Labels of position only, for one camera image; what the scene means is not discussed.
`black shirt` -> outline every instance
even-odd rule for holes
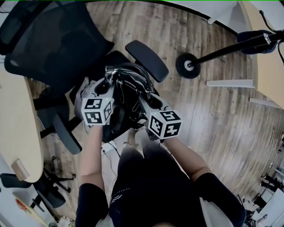
[[[93,184],[79,189],[76,226],[96,226],[108,214],[115,227],[206,227],[199,197],[214,202],[234,227],[241,227],[245,210],[237,198],[211,173],[194,183],[185,175],[149,178],[125,184],[112,196],[110,207],[104,191]]]

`person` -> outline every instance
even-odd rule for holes
[[[80,160],[76,227],[241,227],[245,210],[205,161],[178,138],[126,146],[110,205],[104,193],[102,127],[90,129]]]

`stand base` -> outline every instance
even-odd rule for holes
[[[184,53],[177,57],[176,69],[182,77],[187,79],[193,79],[200,74],[200,64],[195,65],[191,68],[187,67],[187,64],[194,60],[197,60],[197,57],[189,53]]]

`wooden floor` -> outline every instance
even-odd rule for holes
[[[133,60],[126,53],[125,46],[137,39],[162,58],[169,75],[162,83],[155,82],[154,86],[160,96],[181,113],[184,124],[180,139],[205,159],[234,194],[254,195],[258,188],[251,188],[252,185],[271,162],[282,159],[272,148],[267,148],[267,144],[273,130],[274,139],[280,142],[284,112],[249,103],[249,98],[265,99],[254,89],[205,85],[212,79],[252,79],[250,57],[234,53],[204,63],[200,79],[182,78],[175,69],[179,54],[189,52],[200,57],[235,43],[236,37],[215,24],[207,24],[199,16],[154,3],[101,1],[88,3],[87,8],[101,33],[115,43],[114,50]],[[31,86],[34,94],[40,89],[34,82]],[[85,132],[82,125],[75,129],[74,134],[83,145]],[[79,155],[71,155],[54,138],[48,137],[44,142],[46,158],[56,155],[62,176],[77,172]],[[118,159],[114,157],[112,161],[115,168]],[[115,178],[105,180],[110,184],[109,191],[112,179]],[[78,181],[69,183],[69,186],[72,193],[64,193],[67,202],[56,213],[74,219]]]

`light wood table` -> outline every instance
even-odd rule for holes
[[[43,172],[39,125],[25,77],[0,69],[0,153],[8,166],[20,159],[36,182]]]
[[[248,1],[239,1],[249,31],[269,30],[259,10]],[[255,88],[271,101],[250,99],[251,102],[284,109],[284,65],[277,48],[270,54],[252,55],[251,80],[208,81],[207,86]]]

